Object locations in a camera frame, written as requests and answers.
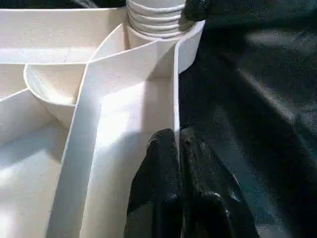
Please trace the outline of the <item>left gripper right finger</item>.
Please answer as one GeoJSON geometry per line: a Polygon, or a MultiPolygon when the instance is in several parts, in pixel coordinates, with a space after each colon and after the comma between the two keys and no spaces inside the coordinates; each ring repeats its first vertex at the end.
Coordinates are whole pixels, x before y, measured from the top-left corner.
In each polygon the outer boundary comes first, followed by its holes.
{"type": "Polygon", "coordinates": [[[192,127],[180,132],[183,237],[257,238],[254,217],[234,175],[192,127]]]}

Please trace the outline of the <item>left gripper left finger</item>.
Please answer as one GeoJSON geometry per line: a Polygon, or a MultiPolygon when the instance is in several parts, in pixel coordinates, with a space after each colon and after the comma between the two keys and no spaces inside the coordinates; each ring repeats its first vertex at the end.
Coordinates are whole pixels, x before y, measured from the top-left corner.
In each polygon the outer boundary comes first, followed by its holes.
{"type": "Polygon", "coordinates": [[[179,238],[182,195],[174,132],[154,133],[130,187],[124,237],[179,238]]]}

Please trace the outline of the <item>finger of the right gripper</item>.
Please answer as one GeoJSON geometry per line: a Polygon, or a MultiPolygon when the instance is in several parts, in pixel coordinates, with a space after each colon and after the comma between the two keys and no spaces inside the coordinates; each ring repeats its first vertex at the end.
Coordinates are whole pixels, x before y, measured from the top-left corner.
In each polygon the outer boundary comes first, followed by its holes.
{"type": "Polygon", "coordinates": [[[184,7],[184,16],[190,21],[202,21],[222,15],[222,0],[187,0],[184,7]]]}

